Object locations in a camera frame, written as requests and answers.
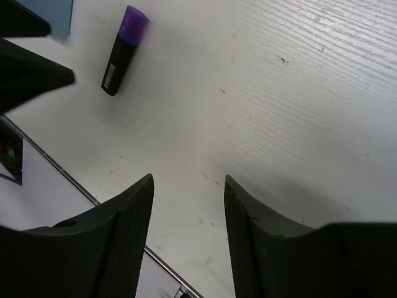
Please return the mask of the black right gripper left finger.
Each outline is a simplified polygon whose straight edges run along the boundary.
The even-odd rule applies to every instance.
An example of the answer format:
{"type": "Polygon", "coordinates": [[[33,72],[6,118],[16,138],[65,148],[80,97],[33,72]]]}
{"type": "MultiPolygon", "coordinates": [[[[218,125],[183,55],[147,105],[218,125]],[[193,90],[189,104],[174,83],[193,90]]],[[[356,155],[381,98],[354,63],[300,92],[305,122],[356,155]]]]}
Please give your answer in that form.
{"type": "Polygon", "coordinates": [[[147,174],[52,227],[2,227],[1,296],[134,297],[153,198],[147,174]]]}

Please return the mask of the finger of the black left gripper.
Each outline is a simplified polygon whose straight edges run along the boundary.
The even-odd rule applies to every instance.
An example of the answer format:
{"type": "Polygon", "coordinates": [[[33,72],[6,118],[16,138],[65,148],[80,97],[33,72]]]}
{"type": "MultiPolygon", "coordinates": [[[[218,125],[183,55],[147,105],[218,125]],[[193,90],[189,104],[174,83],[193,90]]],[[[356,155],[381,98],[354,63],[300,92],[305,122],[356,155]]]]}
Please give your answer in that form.
{"type": "Polygon", "coordinates": [[[1,0],[1,37],[46,37],[50,24],[17,1],[1,0]]]}
{"type": "Polygon", "coordinates": [[[54,61],[1,39],[1,113],[43,93],[75,83],[74,72],[54,61]]]}

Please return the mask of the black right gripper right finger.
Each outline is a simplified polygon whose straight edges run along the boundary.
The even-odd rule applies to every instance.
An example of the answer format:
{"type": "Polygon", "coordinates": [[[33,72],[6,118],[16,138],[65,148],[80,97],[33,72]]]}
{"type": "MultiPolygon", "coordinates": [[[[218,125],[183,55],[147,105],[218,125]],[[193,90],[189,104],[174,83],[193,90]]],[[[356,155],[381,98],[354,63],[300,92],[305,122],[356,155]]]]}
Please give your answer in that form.
{"type": "Polygon", "coordinates": [[[225,178],[224,206],[236,297],[395,297],[396,224],[310,228],[225,178]]]}

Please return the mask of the purple cap black highlighter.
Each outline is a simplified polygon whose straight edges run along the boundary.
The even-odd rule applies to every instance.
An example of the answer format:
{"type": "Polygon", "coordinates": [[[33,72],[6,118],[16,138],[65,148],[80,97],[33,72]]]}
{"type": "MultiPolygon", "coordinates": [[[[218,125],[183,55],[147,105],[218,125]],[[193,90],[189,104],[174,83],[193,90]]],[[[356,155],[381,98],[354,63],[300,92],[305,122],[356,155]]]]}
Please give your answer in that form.
{"type": "Polygon", "coordinates": [[[149,19],[141,11],[128,5],[102,79],[101,88],[109,96],[118,93],[148,26],[149,19]]]}

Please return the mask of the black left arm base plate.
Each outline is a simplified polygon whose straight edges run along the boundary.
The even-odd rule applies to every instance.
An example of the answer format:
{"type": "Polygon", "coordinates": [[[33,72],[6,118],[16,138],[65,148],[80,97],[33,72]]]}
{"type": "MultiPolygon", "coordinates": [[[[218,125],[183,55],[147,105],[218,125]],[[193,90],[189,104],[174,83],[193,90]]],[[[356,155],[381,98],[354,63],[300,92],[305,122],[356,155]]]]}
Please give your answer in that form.
{"type": "Polygon", "coordinates": [[[21,186],[23,174],[23,138],[3,116],[1,116],[1,165],[10,174],[7,179],[21,186]]]}

